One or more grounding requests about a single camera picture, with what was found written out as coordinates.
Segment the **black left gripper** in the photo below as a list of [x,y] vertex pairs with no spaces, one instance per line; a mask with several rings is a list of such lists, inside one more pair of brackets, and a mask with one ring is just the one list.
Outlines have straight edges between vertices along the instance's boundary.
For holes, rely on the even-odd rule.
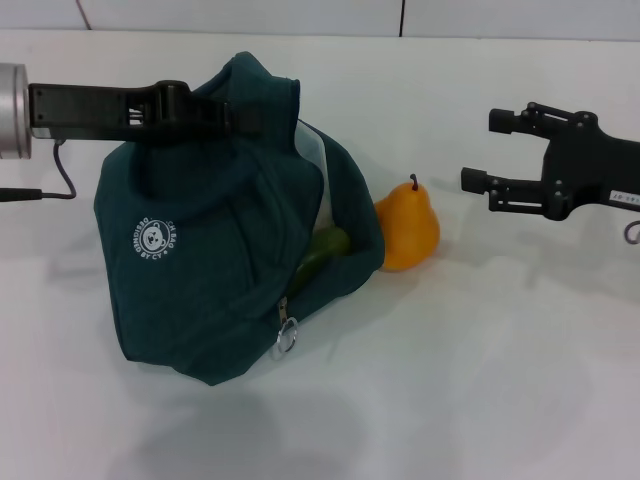
[[168,145],[264,131],[257,105],[198,94],[179,81],[133,90],[130,125],[123,88],[32,83],[28,93],[30,131],[38,139]]

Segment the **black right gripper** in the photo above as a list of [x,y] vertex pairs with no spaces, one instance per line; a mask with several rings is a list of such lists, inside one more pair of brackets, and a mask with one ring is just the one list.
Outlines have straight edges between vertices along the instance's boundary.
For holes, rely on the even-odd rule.
[[488,128],[549,141],[542,181],[497,177],[468,167],[461,170],[461,189],[487,194],[490,211],[564,220],[590,204],[639,209],[639,143],[604,133],[595,114],[530,102],[521,112],[491,109]]

